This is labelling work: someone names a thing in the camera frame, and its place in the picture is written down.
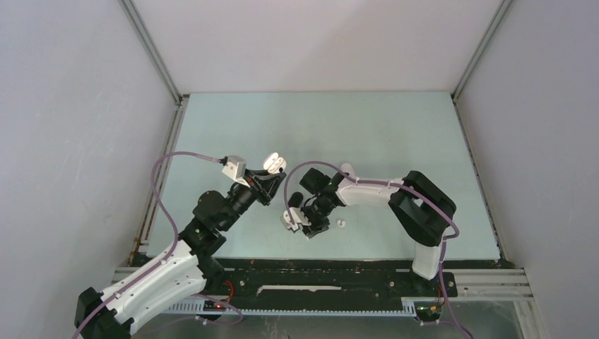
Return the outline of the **black charging case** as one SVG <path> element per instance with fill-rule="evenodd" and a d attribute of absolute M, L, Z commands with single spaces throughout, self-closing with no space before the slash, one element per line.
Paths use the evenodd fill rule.
<path fill-rule="evenodd" d="M 294 192 L 291 197 L 288 199 L 287 201 L 287 208 L 288 209 L 292 209 L 292 208 L 301 208 L 302 204 L 304 202 L 304 195 L 302 192 L 296 191 Z"/>

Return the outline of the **aluminium frame post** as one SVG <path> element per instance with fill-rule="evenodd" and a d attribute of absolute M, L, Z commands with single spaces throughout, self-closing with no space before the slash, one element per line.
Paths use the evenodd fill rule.
<path fill-rule="evenodd" d="M 156 70 L 163 85 L 166 87 L 170 97 L 173 99 L 173 102 L 176 105 L 180 105 L 182 102 L 183 95 L 180 93 L 177 86 L 175 85 L 174 80 L 167 69 L 167 65 L 164 62 L 162 56 L 160 55 L 158 47 L 153 41 L 153 38 L 151 37 L 151 34 L 147 29 L 146 24 L 144 23 L 144 20 L 136 4 L 132 0 L 118 0 L 117 2 L 121 6 L 121 9 L 123 10 L 127 19 L 129 20 L 131 27 L 133 28 L 133 31 L 136 33 L 136 36 L 138 37 L 143 49 L 148 55 L 151 64 Z"/>
<path fill-rule="evenodd" d="M 508 16 L 511 7 L 515 3 L 514 0 L 502 0 L 497 7 L 497 10 L 494 12 L 490 23 L 485 29 L 482 37 L 480 38 L 471 58 L 469 59 L 464 71 L 461 74 L 453 92 L 451 93 L 451 98 L 454 104 L 459 101 L 460 96 L 462 96 L 463 91 L 465 90 L 468 82 L 472 78 L 475 70 L 477 69 L 479 63 L 481 62 L 485 52 L 489 48 L 494 39 L 494 36 L 499 31 L 502 23 Z"/>

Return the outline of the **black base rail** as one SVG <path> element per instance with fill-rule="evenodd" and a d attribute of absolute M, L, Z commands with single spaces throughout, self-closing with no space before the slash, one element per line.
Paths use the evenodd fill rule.
<path fill-rule="evenodd" d="M 409 299 L 444 305 L 457 297 L 453 273 L 433 280 L 414 274 L 407 260 L 221 258 L 224 271 L 204 293 L 222 295 L 234 307 L 390 310 Z"/>

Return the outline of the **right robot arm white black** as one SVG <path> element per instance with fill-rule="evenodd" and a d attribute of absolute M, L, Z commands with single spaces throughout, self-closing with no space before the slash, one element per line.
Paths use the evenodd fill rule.
<path fill-rule="evenodd" d="M 411 171 L 401 179 L 360 179 L 345 162 L 341 171 L 329 177 L 311 168 L 302 177 L 301 187 L 311 194 L 295 192 L 283 214 L 286 228 L 301 230 L 312 237 L 328 230 L 329 215 L 335 208 L 373 206 L 388 208 L 415 243 L 410 284 L 419 295 L 429 295 L 439 286 L 439 264 L 446 229 L 451 225 L 456 204 L 423 173 Z"/>

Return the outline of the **white closed charging case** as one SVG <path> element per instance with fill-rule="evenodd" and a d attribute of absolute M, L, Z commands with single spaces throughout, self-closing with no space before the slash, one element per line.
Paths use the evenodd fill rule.
<path fill-rule="evenodd" d="M 349 176 L 354 176 L 355 171 L 353 166 L 349 162 L 344 162 L 340 166 L 341 170 Z"/>

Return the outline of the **left aluminium frame post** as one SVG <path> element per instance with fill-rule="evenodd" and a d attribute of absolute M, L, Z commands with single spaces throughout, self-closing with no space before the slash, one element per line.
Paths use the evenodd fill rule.
<path fill-rule="evenodd" d="M 151 64 L 156 70 L 163 85 L 166 87 L 170 97 L 173 99 L 173 102 L 176 105 L 180 105 L 182 102 L 183 95 L 180 93 L 177 86 L 175 85 L 174 80 L 167 69 L 167 65 L 164 62 L 162 56 L 160 55 L 158 47 L 153 41 L 153 38 L 151 37 L 151 34 L 147 29 L 146 24 L 144 23 L 144 20 L 136 4 L 132 0 L 118 0 L 117 2 L 121 6 L 121 9 L 123 10 L 127 19 L 129 20 L 131 27 L 133 28 L 133 31 L 136 33 L 136 36 L 138 37 L 143 49 L 148 55 Z"/>

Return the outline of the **right aluminium frame post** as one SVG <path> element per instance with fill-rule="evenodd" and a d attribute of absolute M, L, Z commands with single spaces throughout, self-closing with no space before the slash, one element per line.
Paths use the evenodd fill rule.
<path fill-rule="evenodd" d="M 453 92 L 451 93 L 451 98 L 454 104 L 459 101 L 460 96 L 462 96 L 463 91 L 465 90 L 468 82 L 472 78 L 475 70 L 477 69 L 479 63 L 481 62 L 485 52 L 489 48 L 494 39 L 494 36 L 499 31 L 502 23 L 508 16 L 511 7 L 515 3 L 514 0 L 502 0 L 497 7 L 497 10 L 494 12 L 490 23 L 485 29 L 482 37 L 480 38 L 471 58 L 469 59 L 464 71 L 461 74 Z"/>

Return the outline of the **white charging case with dot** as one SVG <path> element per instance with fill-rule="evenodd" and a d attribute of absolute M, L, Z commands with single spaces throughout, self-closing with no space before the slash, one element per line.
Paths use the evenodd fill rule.
<path fill-rule="evenodd" d="M 270 174 L 284 172 L 286 167 L 286 160 L 279 153 L 271 153 L 263 162 L 263 169 Z"/>

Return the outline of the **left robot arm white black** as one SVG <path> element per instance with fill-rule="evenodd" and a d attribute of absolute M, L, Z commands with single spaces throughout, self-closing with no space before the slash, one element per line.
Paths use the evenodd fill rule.
<path fill-rule="evenodd" d="M 213 254 L 249 207 L 270 204 L 282 184 L 286 163 L 262 170 L 226 170 L 236 174 L 226 194 L 206 191 L 198 198 L 190 223 L 158 256 L 112 286 L 89 287 L 78 297 L 75 338 L 130 338 L 151 319 L 180 300 L 223 285 L 224 268 Z"/>

